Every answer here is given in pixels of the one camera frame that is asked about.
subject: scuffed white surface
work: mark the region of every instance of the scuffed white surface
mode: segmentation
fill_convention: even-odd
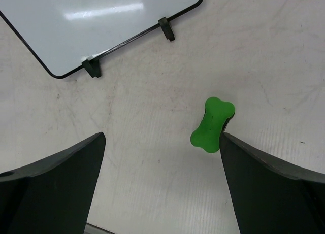
[[[204,0],[101,61],[103,77],[45,73],[0,21],[0,171],[103,131],[88,222],[116,234],[239,233],[220,155],[190,134],[210,96],[227,132],[325,173],[325,0]]]

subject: black plastic clip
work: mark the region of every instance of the black plastic clip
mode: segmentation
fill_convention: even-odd
[[[87,59],[84,62],[82,62],[81,64],[86,69],[86,71],[89,73],[89,75],[91,75],[92,78],[94,78],[94,77],[99,78],[102,76],[99,60],[88,60]]]
[[[167,18],[163,17],[158,22],[159,22],[159,25],[162,28],[162,31],[164,32],[164,34],[166,36],[166,39],[168,39],[170,42],[175,40],[175,35],[173,33],[172,27],[170,26]]]

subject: green dog bone toy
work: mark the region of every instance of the green dog bone toy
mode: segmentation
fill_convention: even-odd
[[[235,107],[232,103],[216,97],[208,98],[200,126],[191,135],[193,146],[203,148],[208,153],[217,152],[220,148],[219,137],[234,114]]]

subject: whiteboard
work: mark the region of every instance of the whiteboard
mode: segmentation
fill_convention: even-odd
[[[201,2],[0,0],[0,14],[45,70],[64,78],[84,60],[107,54],[157,28],[161,18],[172,20]]]

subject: scratch mark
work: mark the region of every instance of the scratch mark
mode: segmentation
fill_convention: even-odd
[[[169,195],[170,189],[171,189],[171,187],[173,185],[176,174],[177,174],[177,170],[172,173],[171,180],[169,181],[169,184],[167,186],[166,195],[165,195],[165,206],[167,205],[168,195]]]
[[[111,162],[111,164],[114,166],[114,168],[117,169],[116,164],[114,163],[114,161],[111,159],[111,157],[107,154],[107,158],[109,159],[109,161]]]
[[[97,127],[98,130],[101,130],[100,126],[95,122],[92,116],[90,116],[90,120],[93,122],[93,124]]]
[[[272,20],[274,20],[274,18],[276,18],[277,16],[279,16],[281,14],[281,12],[283,11],[285,5],[288,3],[289,0],[285,0],[284,3],[280,6],[280,9],[273,15]]]
[[[113,198],[112,198],[112,203],[111,205],[114,204],[115,202],[115,197],[116,197],[116,192],[117,192],[117,184],[118,184],[118,180],[120,178],[120,171],[121,171],[121,162],[123,160],[123,154],[121,154],[121,159],[120,159],[120,162],[118,163],[118,168],[117,168],[117,177],[116,177],[116,180],[115,180],[115,185],[114,185],[114,189],[113,189]]]
[[[316,101],[317,101],[317,99],[318,99],[318,97],[319,97],[319,94],[320,94],[320,92],[321,92],[321,89],[323,88],[323,87],[325,87],[325,82],[323,81],[323,82],[321,82],[320,84],[317,84],[317,85],[313,85],[312,86],[312,89],[310,90],[310,91],[307,91],[307,92],[305,92],[306,93],[306,95],[298,102],[298,103],[296,103],[291,109],[289,109],[289,111],[292,111],[292,110],[294,110],[294,109],[296,109],[296,108],[298,108],[299,106],[301,106],[303,103],[305,103],[315,92],[317,92],[317,95],[316,95],[316,97],[315,97],[315,99],[314,99],[314,101],[313,101],[313,104],[312,104],[312,106],[311,106],[311,108],[310,108],[310,110],[312,110],[313,108],[314,108],[314,106],[315,106],[315,103],[316,103]],[[294,94],[290,94],[290,95],[297,95],[297,94],[301,94],[302,92],[298,92],[298,93],[294,93]]]
[[[59,92],[59,94],[62,94],[60,88],[59,88],[57,85],[55,85],[55,87],[56,87],[57,91]],[[64,97],[63,97],[63,102],[64,102],[64,105],[66,106],[67,110],[70,112],[70,113],[68,114],[68,117],[69,117],[69,119],[70,119],[70,121],[71,121],[71,124],[72,124],[72,126],[73,126],[73,128],[74,128],[74,131],[75,131],[75,133],[76,133],[77,139],[80,141],[81,139],[80,139],[80,136],[79,136],[79,133],[78,133],[78,130],[77,130],[76,124],[75,124],[76,114],[73,112],[73,110],[71,109],[71,107],[68,105],[68,103],[67,103],[67,101],[64,99]]]
[[[312,47],[307,47],[310,50],[316,51],[318,53],[325,53],[325,50],[320,50],[320,49],[316,49],[316,48],[312,48]]]
[[[270,106],[273,106],[273,105],[270,103],[270,100],[269,100],[268,94],[266,93],[265,88],[263,87],[263,84],[261,84],[261,89],[262,89],[263,94],[264,94],[264,96],[265,96],[266,103],[268,103]]]

